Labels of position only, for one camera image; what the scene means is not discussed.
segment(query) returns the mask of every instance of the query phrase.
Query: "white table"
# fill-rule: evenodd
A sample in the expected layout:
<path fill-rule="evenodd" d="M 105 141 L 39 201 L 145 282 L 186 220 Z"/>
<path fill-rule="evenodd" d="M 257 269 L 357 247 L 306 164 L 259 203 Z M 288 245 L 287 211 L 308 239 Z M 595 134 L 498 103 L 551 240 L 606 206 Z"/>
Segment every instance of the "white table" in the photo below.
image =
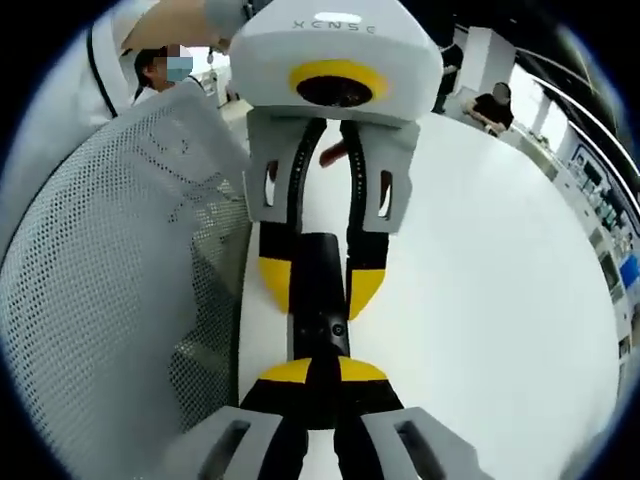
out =
<path fill-rule="evenodd" d="M 387 278 L 351 324 L 354 358 L 387 372 L 471 442 L 496 480 L 556 479 L 569 454 L 606 425 L 618 380 L 614 311 L 580 223 L 521 152 L 427 115 L 414 191 L 390 246 Z M 337 141 L 331 124 L 318 152 Z M 345 255 L 349 166 L 309 170 L 306 231 L 335 232 Z M 286 361 L 287 320 L 247 260 L 240 396 Z M 332 432 L 313 432 L 301 478 L 341 478 Z"/>

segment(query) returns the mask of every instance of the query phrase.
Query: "window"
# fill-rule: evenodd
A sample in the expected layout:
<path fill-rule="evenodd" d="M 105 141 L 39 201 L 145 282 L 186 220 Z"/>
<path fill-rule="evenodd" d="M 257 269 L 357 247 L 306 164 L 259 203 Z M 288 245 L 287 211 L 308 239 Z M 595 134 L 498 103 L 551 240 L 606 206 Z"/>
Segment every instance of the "window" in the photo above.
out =
<path fill-rule="evenodd" d="M 544 119 L 540 134 L 547 137 L 547 140 L 549 140 L 549 148 L 551 148 L 551 151 L 554 153 L 558 153 L 567 128 L 569 128 L 567 116 L 555 102 L 551 102 L 551 105 L 549 105 L 549 113 L 547 113 L 547 117 Z"/>
<path fill-rule="evenodd" d="M 515 120 L 527 129 L 533 126 L 540 103 L 542 102 L 542 87 L 531 79 L 524 69 L 516 64 L 511 71 L 509 80 L 511 87 L 511 111 Z"/>

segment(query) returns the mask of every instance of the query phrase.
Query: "ceiling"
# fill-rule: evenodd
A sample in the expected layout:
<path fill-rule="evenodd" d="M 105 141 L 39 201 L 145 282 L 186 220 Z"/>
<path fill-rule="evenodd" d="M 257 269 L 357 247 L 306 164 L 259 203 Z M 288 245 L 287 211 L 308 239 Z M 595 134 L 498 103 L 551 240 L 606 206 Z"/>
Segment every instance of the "ceiling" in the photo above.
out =
<path fill-rule="evenodd" d="M 628 109 L 625 114 L 620 106 L 635 105 L 633 100 L 637 93 L 624 62 L 627 58 L 621 54 L 620 47 L 631 46 L 637 40 L 631 38 L 634 32 L 631 19 L 627 28 L 625 15 L 620 14 L 623 10 L 615 8 L 620 6 L 619 0 L 607 2 L 611 8 L 597 11 L 572 0 L 556 3 L 526 0 L 401 1 L 428 33 L 433 32 L 432 37 L 436 41 L 436 37 L 444 37 L 446 41 L 455 27 L 480 26 L 498 32 L 518 48 L 516 61 L 525 70 L 583 105 L 635 158 L 631 139 L 638 138 L 640 122 L 636 120 L 636 111 Z M 611 50 L 614 36 L 614 48 Z M 571 103 L 547 88 L 545 91 L 607 155 L 632 191 L 639 192 L 640 179 L 608 136 Z M 614 92 L 622 96 L 619 101 Z"/>

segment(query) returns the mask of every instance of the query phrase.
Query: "yellow ring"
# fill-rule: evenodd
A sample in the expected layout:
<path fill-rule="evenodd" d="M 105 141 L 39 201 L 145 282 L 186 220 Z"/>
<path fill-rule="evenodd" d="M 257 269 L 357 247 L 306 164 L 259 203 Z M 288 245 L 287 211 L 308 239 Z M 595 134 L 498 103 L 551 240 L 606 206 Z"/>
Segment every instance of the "yellow ring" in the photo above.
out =
<path fill-rule="evenodd" d="M 303 63 L 291 71 L 289 86 L 296 92 L 298 85 L 305 80 L 326 76 L 348 78 L 365 85 L 371 90 L 373 100 L 386 96 L 389 91 L 387 79 L 375 70 L 351 60 L 341 59 Z"/>

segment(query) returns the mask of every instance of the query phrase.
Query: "white mesh fabric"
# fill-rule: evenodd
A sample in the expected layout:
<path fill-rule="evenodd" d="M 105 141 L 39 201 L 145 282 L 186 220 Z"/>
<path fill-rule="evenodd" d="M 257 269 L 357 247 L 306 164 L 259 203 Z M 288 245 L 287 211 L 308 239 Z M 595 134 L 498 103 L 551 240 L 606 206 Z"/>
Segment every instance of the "white mesh fabric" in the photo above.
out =
<path fill-rule="evenodd" d="M 23 218 L 0 272 L 4 360 L 74 478 L 143 477 L 236 401 L 246 160 L 181 85 L 90 138 Z"/>

